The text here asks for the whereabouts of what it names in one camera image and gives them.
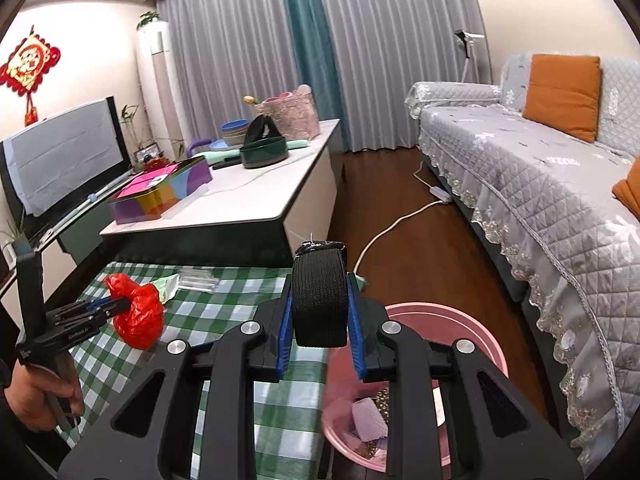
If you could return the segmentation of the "person's left hand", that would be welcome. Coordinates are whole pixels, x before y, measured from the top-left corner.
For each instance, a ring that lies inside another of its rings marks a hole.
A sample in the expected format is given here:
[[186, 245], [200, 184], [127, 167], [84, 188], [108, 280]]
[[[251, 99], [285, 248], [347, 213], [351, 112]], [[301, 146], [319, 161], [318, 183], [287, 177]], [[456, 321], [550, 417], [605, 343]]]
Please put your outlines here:
[[6, 388], [4, 397], [13, 414], [29, 430], [49, 431], [58, 424], [48, 402], [48, 394], [67, 399], [73, 417], [84, 414], [84, 398], [74, 360], [66, 354], [62, 363], [66, 379], [43, 368], [20, 362], [16, 362], [13, 367], [11, 383]]

